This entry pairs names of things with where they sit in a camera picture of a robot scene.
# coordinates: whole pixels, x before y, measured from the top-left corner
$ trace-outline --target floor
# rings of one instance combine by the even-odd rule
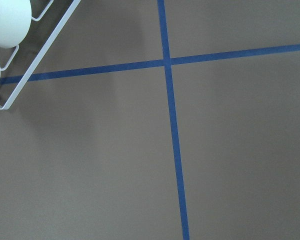
[[[300,240],[300,0],[81,1],[0,111],[0,240],[96,239]]]

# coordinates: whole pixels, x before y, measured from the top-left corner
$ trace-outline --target white wire rack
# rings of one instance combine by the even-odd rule
[[[48,8],[52,4],[52,2],[53,1],[51,1],[46,6],[44,11],[38,18],[32,18],[32,20],[34,20],[36,22],[39,21],[42,18],[42,16],[46,13],[46,11],[48,10]],[[35,69],[37,68],[38,64],[41,62],[41,60],[43,59],[43,57],[45,56],[45,54],[51,47],[52,43],[55,41],[58,34],[61,32],[61,30],[63,29],[63,27],[65,26],[65,24],[67,23],[67,21],[69,20],[69,18],[71,17],[71,15],[73,14],[73,12],[75,11],[75,9],[77,8],[77,6],[79,5],[80,2],[81,2],[81,0],[73,0],[73,2],[69,6],[69,8],[66,10],[65,14],[63,15],[63,17],[61,18],[59,23],[56,25],[56,27],[53,30],[53,32],[51,33],[51,35],[48,37],[45,44],[42,46],[41,50],[39,51],[39,53],[37,54],[35,59],[32,61],[31,65],[28,67],[25,74],[22,76],[21,80],[19,81],[19,83],[17,84],[17,86],[15,87],[15,89],[13,90],[13,92],[11,93],[11,95],[9,96],[7,101],[5,102],[5,104],[3,106],[0,105],[0,110],[8,110],[11,107],[11,105],[14,103],[17,96],[19,95],[19,93],[21,92],[23,87],[26,85],[27,81],[29,80],[29,78],[31,77],[31,75],[33,74]]]

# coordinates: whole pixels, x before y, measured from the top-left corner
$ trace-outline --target gray floor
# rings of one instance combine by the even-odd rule
[[[300,44],[300,1],[165,7],[172,57]],[[82,0],[36,73],[162,58],[156,0]],[[300,51],[172,73],[190,239],[300,240]],[[163,67],[28,82],[0,111],[0,240],[61,239],[183,239]]]

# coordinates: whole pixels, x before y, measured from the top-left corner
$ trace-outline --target blue painter's tape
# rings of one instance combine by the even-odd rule
[[[163,66],[164,66],[163,60],[139,61],[139,62],[108,65],[108,66],[97,66],[97,67],[88,67],[88,68],[80,68],[80,69],[72,69],[72,70],[37,73],[37,74],[33,74],[30,77],[29,81],[31,82],[31,81],[48,80],[48,79],[59,79],[59,78],[66,78],[66,77],[112,73],[112,72],[120,72],[120,71],[127,71],[127,70],[136,70],[136,69],[148,69],[148,68],[163,67]],[[22,76],[5,77],[0,80],[0,84],[3,85],[3,84],[18,83],[21,80],[21,78]]]
[[[208,61],[215,61],[215,60],[222,60],[222,59],[235,59],[235,58],[244,58],[244,57],[252,57],[252,56],[259,56],[259,55],[268,55],[268,54],[280,54],[280,53],[288,53],[288,52],[296,52],[296,51],[300,51],[300,44],[264,47],[264,48],[256,48],[256,49],[240,50],[240,51],[219,52],[219,53],[203,54],[203,55],[196,55],[196,56],[176,57],[171,59],[171,64],[172,65],[190,64],[190,63],[208,62]]]
[[[180,152],[178,122],[177,122],[177,113],[176,113],[174,83],[173,83],[173,76],[172,76],[172,66],[171,66],[171,59],[170,59],[165,1],[157,0],[157,3],[158,3],[158,11],[159,11],[163,62],[164,62],[164,71],[165,71],[166,90],[168,96],[168,107],[169,107],[169,115],[170,115],[171,134],[172,134],[176,184],[177,184],[178,197],[179,197],[182,235],[184,240],[189,240],[190,236],[189,236],[189,226],[188,226],[186,194],[185,194],[184,176],[183,176],[182,162],[181,162],[181,152]]]

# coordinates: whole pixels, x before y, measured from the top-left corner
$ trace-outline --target blue tape line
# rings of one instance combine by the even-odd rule
[[[29,81],[39,81],[39,80],[48,80],[48,79],[59,79],[66,77],[75,77],[75,76],[83,76],[83,75],[92,75],[92,74],[102,74],[102,73],[112,73],[112,72],[120,72],[127,70],[136,70],[136,69],[148,69],[148,68],[156,68],[163,67],[163,60],[151,60],[151,61],[139,61],[132,63],[124,63],[124,64],[116,64],[116,65],[108,65],[108,66],[97,66],[97,67],[88,67],[88,68],[80,68],[73,70],[63,70],[63,71],[52,71],[45,73],[37,73],[33,74]],[[22,76],[12,76],[1,78],[0,84],[15,84],[21,80]]]
[[[190,64],[190,63],[208,62],[208,61],[215,61],[215,60],[222,60],[222,59],[235,59],[235,58],[244,58],[244,57],[252,57],[252,56],[259,56],[259,55],[268,55],[268,54],[280,54],[280,53],[288,53],[288,52],[296,52],[296,51],[300,51],[300,44],[264,47],[264,48],[239,50],[239,51],[219,52],[219,53],[203,54],[203,55],[196,55],[196,56],[175,57],[171,59],[171,64],[172,65]]]
[[[172,134],[172,145],[173,145],[176,183],[177,183],[178,197],[179,197],[182,235],[184,240],[189,240],[190,236],[189,236],[189,226],[188,226],[186,194],[185,194],[184,176],[182,171],[182,162],[181,162],[181,153],[180,153],[180,142],[179,142],[177,113],[176,113],[174,83],[173,83],[173,76],[172,76],[172,66],[171,66],[171,59],[170,59],[165,1],[157,0],[157,3],[158,3],[159,20],[160,20],[163,62],[164,62],[164,71],[165,71],[166,90],[168,96],[170,127],[171,127],[171,134]]]
[[[219,52],[219,53],[202,54],[202,55],[195,55],[195,56],[183,56],[183,57],[175,57],[171,59],[170,59],[170,52],[166,51],[163,53],[164,59],[160,59],[160,60],[140,61],[140,62],[132,62],[132,63],[124,63],[124,64],[116,64],[116,65],[108,65],[108,66],[97,66],[97,67],[80,68],[80,69],[73,69],[73,70],[37,73],[37,74],[33,74],[30,77],[29,81],[49,80],[49,79],[75,77],[75,76],[83,76],[83,75],[91,75],[91,74],[120,72],[126,70],[163,67],[164,61],[169,61],[171,65],[180,65],[180,64],[208,62],[208,61],[215,61],[215,60],[222,60],[222,59],[235,59],[235,58],[259,56],[259,55],[297,52],[297,51],[300,51],[300,44],[256,48],[256,49],[239,50],[239,51]],[[0,79],[0,85],[16,84],[21,80],[21,78],[22,76],[3,77]]]

